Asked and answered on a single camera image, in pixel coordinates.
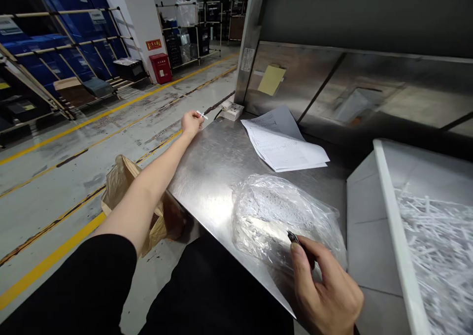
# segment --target forearm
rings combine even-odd
[[[161,156],[150,163],[133,181],[127,193],[100,225],[95,235],[118,234],[126,237],[139,254],[153,211],[169,185],[177,165],[193,136],[182,134]]]
[[[182,134],[158,158],[150,163],[135,179],[130,190],[138,190],[146,194],[149,208],[154,209],[176,172],[184,152],[192,141],[192,136]]]

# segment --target black sleeve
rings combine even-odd
[[[135,267],[128,239],[90,238],[0,325],[0,334],[120,334]]]

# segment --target brown paper bag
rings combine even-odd
[[[102,210],[106,216],[122,200],[141,168],[123,155],[115,159],[115,166],[107,174],[106,190],[101,198]],[[146,239],[141,257],[144,257],[158,242],[164,238],[178,239],[184,229],[184,211],[177,201],[165,191],[154,210],[149,236]]]

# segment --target gray floor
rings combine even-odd
[[[146,166],[170,145],[184,112],[204,111],[235,89],[239,46],[222,49],[221,58],[215,55],[202,60],[201,66],[183,67],[173,79],[184,79],[174,85],[124,89],[122,100],[83,110],[75,122],[62,121],[43,129],[33,125],[31,135],[1,151],[0,254],[10,257],[0,266],[0,322],[76,249],[77,242],[70,240],[101,213],[102,191],[98,189],[116,155],[136,161],[169,140],[139,164]],[[210,120],[216,113],[208,115]],[[185,246],[199,234],[199,225],[190,222],[182,239],[164,240],[138,261],[123,309],[123,333],[138,333]],[[28,244],[31,237],[34,241]],[[67,251],[65,256],[51,262],[61,250]],[[296,333],[301,331],[296,324]]]

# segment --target paper document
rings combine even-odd
[[[268,66],[258,86],[258,91],[273,96],[285,73],[286,69]]]
[[[324,148],[307,143],[286,105],[251,120],[241,120],[258,156],[274,171],[326,167]]]

